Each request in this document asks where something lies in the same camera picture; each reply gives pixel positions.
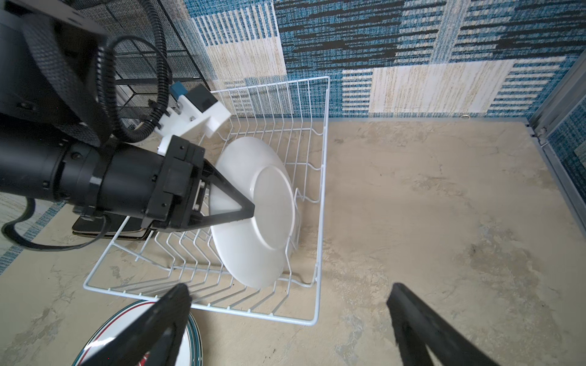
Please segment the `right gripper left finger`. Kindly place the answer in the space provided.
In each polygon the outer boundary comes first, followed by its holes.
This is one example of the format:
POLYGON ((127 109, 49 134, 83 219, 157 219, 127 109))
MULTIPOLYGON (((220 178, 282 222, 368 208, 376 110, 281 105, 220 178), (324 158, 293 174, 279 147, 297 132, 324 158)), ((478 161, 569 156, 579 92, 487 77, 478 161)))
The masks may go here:
POLYGON ((78 365, 191 365, 191 296, 186 285, 112 316, 86 343, 78 365))

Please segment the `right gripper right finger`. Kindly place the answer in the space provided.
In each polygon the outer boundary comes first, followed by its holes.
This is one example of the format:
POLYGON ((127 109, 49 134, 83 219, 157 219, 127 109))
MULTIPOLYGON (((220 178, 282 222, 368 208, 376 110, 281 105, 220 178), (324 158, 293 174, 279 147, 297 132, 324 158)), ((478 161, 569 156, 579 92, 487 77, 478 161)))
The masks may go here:
POLYGON ((394 283, 387 300, 395 341, 404 365, 495 365, 403 283, 394 283))

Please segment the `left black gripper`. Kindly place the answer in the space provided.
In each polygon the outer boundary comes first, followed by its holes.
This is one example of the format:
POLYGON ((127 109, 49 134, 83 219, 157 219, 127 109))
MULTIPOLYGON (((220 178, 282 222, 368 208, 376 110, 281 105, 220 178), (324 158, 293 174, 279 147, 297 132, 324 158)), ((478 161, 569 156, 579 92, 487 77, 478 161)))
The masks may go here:
POLYGON ((181 137, 171 138, 143 227, 186 231, 253 217, 253 202, 230 184, 204 153, 204 148, 181 137))

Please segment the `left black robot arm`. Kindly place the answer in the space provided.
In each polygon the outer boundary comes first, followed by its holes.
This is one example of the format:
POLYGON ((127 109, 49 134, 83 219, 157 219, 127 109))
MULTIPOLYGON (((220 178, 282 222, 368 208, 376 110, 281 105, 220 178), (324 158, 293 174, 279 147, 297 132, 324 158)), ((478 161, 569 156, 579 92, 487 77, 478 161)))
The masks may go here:
POLYGON ((156 97, 136 128, 122 120, 117 45, 62 1, 1 4, 1 190, 65 201, 86 219, 108 213, 158 230, 191 230, 251 218, 254 204, 185 139, 230 118, 206 87, 180 91, 157 6, 139 2, 154 39, 156 97))

